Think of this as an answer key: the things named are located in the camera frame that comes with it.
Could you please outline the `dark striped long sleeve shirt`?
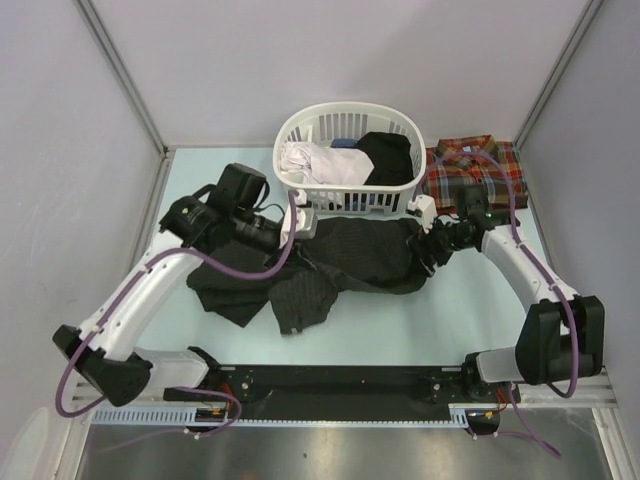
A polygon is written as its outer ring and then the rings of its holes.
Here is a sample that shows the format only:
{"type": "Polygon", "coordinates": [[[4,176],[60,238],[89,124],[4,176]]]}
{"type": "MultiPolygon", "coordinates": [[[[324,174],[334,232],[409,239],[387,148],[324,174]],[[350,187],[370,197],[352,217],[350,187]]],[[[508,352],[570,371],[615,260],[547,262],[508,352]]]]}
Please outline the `dark striped long sleeve shirt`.
{"type": "Polygon", "coordinates": [[[249,281],[201,264],[186,285],[204,311],[246,327],[271,307],[288,336],[327,320],[342,292],[406,295],[427,281],[408,241],[420,231],[413,219],[367,220],[332,217],[319,221],[315,236],[293,247],[272,277],[249,281]]]}

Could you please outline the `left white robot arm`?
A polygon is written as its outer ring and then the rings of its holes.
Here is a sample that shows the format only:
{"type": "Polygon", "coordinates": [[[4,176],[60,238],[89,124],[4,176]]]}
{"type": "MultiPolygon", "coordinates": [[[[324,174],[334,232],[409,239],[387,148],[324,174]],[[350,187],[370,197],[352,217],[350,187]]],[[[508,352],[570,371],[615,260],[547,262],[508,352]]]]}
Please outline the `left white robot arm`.
{"type": "Polygon", "coordinates": [[[153,390],[189,390],[202,400],[219,392],[221,376],[198,350],[155,352],[146,359],[136,345],[172,291],[199,265],[247,282],[270,279],[284,268],[296,240],[312,231],[315,216],[307,194],[297,188],[287,193],[282,220],[266,219],[261,213],[269,193],[262,173],[233,163],[217,183],[171,204],[147,251],[109,299],[79,326],[62,325],[54,333],[52,340],[67,359],[55,396],[61,416],[75,415],[63,401],[72,373],[99,394],[89,409],[103,402],[123,407],[153,390]],[[274,264],[246,271],[214,259],[213,252],[231,241],[270,256],[274,264]]]}

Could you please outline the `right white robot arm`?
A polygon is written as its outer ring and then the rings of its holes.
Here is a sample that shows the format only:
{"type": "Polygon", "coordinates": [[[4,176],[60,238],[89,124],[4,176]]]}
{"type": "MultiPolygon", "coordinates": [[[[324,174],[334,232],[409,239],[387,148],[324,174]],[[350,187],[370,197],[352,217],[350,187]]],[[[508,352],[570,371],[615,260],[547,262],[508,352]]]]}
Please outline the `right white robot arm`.
{"type": "Polygon", "coordinates": [[[534,253],[513,210],[491,209],[484,190],[471,186],[459,193],[451,222],[440,220],[428,195],[416,196],[407,211],[420,221],[407,244],[428,275],[455,253],[475,249],[500,271],[526,313],[514,346],[468,355],[461,388],[469,399],[484,401],[507,382],[546,385],[570,398],[580,379],[601,372],[603,303],[579,294],[534,253]]]}

